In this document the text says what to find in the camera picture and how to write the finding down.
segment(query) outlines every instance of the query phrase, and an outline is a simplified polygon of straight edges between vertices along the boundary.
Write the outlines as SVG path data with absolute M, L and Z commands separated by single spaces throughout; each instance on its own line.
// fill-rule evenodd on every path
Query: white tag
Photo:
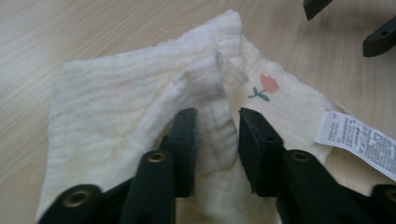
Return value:
M 358 119 L 327 111 L 315 142 L 346 149 L 396 181 L 396 141 Z

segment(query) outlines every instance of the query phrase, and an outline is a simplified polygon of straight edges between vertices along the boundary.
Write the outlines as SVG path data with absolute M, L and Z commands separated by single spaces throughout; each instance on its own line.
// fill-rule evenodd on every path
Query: folded fabric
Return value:
M 288 149 L 324 162 L 314 143 L 329 101 L 265 60 L 228 11 L 152 48 L 66 63 L 53 90 L 49 156 L 36 218 L 64 190 L 103 191 L 134 176 L 177 111 L 195 107 L 195 196 L 177 199 L 177 223 L 277 223 L 274 199 L 250 194 L 237 155 L 238 110 L 261 112 Z

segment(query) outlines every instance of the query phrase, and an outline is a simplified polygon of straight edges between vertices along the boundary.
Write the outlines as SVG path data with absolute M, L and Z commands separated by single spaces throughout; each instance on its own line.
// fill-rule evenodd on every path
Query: embroidered flower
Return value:
M 264 88 L 264 90 L 259 92 L 256 87 L 253 87 L 254 94 L 251 96 L 248 96 L 248 98 L 254 98 L 256 96 L 259 96 L 264 101 L 269 102 L 270 98 L 267 95 L 265 95 L 264 93 L 266 91 L 268 91 L 270 93 L 275 93 L 275 92 L 279 91 L 279 85 L 277 85 L 276 80 L 273 77 L 268 77 L 264 74 L 262 74 L 262 76 L 261 76 L 261 83 L 262 83 L 262 87 Z

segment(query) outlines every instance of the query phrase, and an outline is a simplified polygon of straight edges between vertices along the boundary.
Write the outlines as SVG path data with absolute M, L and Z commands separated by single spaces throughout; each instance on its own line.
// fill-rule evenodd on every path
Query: wood grain surface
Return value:
M 228 9 L 269 60 L 396 138 L 396 48 L 362 57 L 361 43 L 396 16 L 394 0 L 333 1 L 307 21 L 303 0 L 14 0 L 0 6 L 0 223 L 34 223 L 48 151 L 51 89 L 63 63 L 177 38 Z M 393 183 L 335 149 L 326 166 L 369 193 Z

